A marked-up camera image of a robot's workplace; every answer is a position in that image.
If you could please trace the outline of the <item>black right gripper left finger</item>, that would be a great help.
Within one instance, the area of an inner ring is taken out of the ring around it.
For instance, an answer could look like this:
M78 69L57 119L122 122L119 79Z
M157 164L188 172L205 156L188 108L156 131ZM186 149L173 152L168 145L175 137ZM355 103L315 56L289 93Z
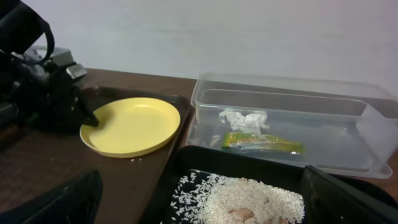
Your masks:
M102 193L100 172L93 169L2 212L1 223L94 223Z

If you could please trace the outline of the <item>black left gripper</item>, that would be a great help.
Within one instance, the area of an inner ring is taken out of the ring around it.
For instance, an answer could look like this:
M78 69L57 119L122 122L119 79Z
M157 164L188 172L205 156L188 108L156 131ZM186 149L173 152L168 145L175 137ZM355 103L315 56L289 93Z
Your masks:
M39 61L20 63L1 54L1 128L12 124L45 131L74 131L83 124L97 127L99 120L76 85L80 78L73 80L66 72L76 62L59 67ZM48 68L49 79L34 77L27 65Z

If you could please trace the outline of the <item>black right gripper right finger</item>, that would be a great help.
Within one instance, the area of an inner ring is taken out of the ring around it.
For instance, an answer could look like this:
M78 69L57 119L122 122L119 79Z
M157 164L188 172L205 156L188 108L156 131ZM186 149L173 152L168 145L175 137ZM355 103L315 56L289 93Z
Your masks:
M302 195L308 223L397 224L397 202L383 189L362 180L306 166Z

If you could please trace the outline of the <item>yellow plate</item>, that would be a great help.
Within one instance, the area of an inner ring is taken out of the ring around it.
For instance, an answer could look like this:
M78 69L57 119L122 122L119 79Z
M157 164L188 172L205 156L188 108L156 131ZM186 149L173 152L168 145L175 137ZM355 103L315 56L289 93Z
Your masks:
M172 104L148 97L114 101L94 115L99 125L81 126L81 140L98 154L113 158L139 157L160 149L182 122Z

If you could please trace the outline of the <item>white tissue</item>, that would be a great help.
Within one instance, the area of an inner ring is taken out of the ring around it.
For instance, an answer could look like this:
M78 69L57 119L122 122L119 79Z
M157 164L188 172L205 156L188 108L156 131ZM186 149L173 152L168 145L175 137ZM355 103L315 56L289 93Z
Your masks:
M266 124L267 113L265 111L253 111L247 115L232 108L226 108L219 113L222 123L228 122L231 129L236 132L261 134L261 131L270 129Z

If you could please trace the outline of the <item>green snack wrapper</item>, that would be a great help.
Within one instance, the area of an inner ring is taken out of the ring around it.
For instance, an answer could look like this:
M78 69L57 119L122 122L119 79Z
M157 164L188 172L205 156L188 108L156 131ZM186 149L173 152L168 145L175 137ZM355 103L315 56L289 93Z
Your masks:
M302 142L283 139L271 134L256 133L226 133L221 143L222 149L230 149L238 152L284 152L289 154L303 154Z

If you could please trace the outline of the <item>rice and food scraps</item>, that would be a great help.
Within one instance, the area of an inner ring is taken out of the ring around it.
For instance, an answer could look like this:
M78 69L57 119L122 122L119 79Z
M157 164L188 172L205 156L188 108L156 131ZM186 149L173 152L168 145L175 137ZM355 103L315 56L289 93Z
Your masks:
M303 197L260 180L189 170L162 223L303 223Z

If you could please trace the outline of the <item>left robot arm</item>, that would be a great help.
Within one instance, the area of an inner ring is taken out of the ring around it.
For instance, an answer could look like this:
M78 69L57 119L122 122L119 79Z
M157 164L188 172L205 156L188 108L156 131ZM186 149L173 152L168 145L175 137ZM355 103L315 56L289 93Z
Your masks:
M87 74L56 47L48 22L22 1L1 1L1 126L66 131L97 126L76 82Z

